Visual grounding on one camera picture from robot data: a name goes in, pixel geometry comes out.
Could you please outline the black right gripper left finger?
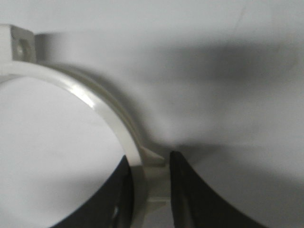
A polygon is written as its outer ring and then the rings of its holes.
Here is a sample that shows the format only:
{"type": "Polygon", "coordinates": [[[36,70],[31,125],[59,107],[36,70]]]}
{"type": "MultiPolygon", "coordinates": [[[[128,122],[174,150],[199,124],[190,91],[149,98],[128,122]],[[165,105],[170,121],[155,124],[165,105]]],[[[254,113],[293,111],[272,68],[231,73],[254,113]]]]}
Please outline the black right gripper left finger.
{"type": "Polygon", "coordinates": [[[126,156],[104,185],[55,228],[129,228],[133,218],[134,190],[126,156]]]}

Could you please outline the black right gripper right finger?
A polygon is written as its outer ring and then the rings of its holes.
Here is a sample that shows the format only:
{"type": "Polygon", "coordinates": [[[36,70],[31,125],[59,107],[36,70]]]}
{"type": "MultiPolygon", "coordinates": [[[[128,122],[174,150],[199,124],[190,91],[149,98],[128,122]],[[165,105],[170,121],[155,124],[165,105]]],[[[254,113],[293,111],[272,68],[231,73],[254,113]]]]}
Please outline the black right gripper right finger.
{"type": "Polygon", "coordinates": [[[171,210],[176,228],[263,228],[220,197],[180,152],[170,153],[171,210]]]}

